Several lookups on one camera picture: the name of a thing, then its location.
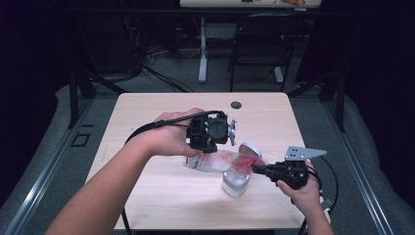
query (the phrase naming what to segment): person's left arm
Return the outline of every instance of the person's left arm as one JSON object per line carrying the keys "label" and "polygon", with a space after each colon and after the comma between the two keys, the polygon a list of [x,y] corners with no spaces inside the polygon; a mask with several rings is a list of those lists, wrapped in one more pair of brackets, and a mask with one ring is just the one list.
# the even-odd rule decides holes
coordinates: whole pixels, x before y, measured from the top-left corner
{"label": "person's left arm", "polygon": [[[156,120],[201,112],[164,113]],[[188,125],[190,120],[179,124]],[[111,234],[134,185],[155,155],[188,156],[200,153],[186,143],[186,128],[164,126],[132,138],[65,205],[46,234]]]}

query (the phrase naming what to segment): chair backrest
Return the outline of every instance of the chair backrest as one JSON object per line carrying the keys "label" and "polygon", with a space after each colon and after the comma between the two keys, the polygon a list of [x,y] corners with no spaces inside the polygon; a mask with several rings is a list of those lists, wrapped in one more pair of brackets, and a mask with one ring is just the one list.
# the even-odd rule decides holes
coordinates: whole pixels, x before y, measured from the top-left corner
{"label": "chair backrest", "polygon": [[235,28],[238,34],[250,35],[298,35],[304,22],[297,16],[253,14],[242,18]]}

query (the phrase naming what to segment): chair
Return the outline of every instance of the chair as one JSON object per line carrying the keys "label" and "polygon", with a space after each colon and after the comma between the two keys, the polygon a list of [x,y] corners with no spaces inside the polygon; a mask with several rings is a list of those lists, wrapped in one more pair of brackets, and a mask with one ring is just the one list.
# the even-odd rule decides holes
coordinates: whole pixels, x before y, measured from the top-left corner
{"label": "chair", "polygon": [[253,14],[236,25],[234,46],[228,71],[231,71],[230,91],[233,91],[235,66],[284,67],[280,91],[284,91],[295,43],[304,28],[296,16]]}

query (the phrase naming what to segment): white desk top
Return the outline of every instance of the white desk top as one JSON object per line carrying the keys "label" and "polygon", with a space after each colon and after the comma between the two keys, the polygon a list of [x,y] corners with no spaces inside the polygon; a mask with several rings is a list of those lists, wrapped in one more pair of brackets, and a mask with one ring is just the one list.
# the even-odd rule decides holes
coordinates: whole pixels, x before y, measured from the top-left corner
{"label": "white desk top", "polygon": [[321,0],[305,0],[305,4],[295,6],[281,0],[180,0],[181,7],[189,8],[318,8]]}
{"label": "white desk top", "polygon": [[[233,101],[242,103],[234,110]],[[162,112],[199,107],[235,119],[236,141],[254,144],[270,163],[281,162],[290,145],[303,147],[300,130],[284,93],[137,93],[120,95],[88,179],[122,147],[138,127]],[[217,145],[238,152],[239,145]],[[126,204],[132,229],[299,228],[303,216],[269,178],[253,174],[244,195],[229,197],[220,172],[182,165],[183,157],[153,157]],[[124,229],[120,219],[115,229]]]}

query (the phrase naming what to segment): forearm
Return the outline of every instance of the forearm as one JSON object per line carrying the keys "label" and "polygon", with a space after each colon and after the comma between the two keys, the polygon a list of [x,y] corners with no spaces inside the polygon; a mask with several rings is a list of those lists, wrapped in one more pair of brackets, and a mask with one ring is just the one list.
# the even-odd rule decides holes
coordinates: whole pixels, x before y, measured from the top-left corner
{"label": "forearm", "polygon": [[332,226],[326,217],[326,214],[321,211],[315,211],[313,214],[307,214],[305,217],[307,221],[307,230],[309,235],[329,235],[334,234]]}
{"label": "forearm", "polygon": [[111,234],[151,156],[143,151],[144,146],[142,138],[132,139],[124,146],[73,196],[47,233]]}

